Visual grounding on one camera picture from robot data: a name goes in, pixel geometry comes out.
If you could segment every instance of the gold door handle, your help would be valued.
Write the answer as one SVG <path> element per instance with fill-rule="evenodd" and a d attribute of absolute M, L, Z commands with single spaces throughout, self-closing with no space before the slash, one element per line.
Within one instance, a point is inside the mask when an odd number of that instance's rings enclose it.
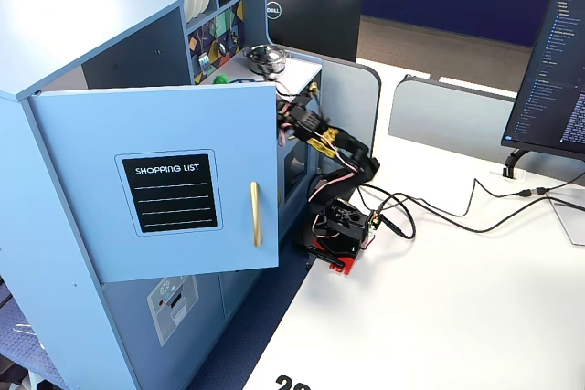
<path fill-rule="evenodd" d="M 262 227 L 260 222 L 260 187 L 258 183 L 250 184 L 250 195 L 252 198 L 252 221 L 254 222 L 254 246 L 262 244 Z"/>

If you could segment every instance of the computer monitor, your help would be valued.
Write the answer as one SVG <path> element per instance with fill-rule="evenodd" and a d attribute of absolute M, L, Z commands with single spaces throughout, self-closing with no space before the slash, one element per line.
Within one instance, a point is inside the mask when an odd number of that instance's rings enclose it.
<path fill-rule="evenodd" d="M 267 0 L 273 43 L 356 61 L 362 0 Z"/>
<path fill-rule="evenodd" d="M 585 0 L 550 0 L 502 145 L 585 160 Z"/>

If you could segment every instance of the black chalkboard label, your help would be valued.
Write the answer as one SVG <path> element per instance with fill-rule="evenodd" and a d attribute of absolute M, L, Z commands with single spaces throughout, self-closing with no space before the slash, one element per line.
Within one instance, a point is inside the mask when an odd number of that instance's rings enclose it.
<path fill-rule="evenodd" d="M 122 159 L 143 234 L 216 227 L 208 154 Z"/>

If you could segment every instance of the shopping list sign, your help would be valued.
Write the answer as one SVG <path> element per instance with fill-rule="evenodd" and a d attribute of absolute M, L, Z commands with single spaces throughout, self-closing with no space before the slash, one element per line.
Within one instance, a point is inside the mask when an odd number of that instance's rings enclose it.
<path fill-rule="evenodd" d="M 140 155 L 116 157 L 139 235 L 220 228 L 213 152 Z"/>

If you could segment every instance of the metal bowl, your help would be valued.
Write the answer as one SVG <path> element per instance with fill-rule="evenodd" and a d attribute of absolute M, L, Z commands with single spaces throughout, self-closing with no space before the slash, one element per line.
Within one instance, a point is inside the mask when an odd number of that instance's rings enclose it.
<path fill-rule="evenodd" d="M 258 45 L 250 47 L 245 52 L 248 67 L 256 75 L 265 79 L 275 79 L 284 71 L 286 65 L 286 51 L 281 47 Z"/>

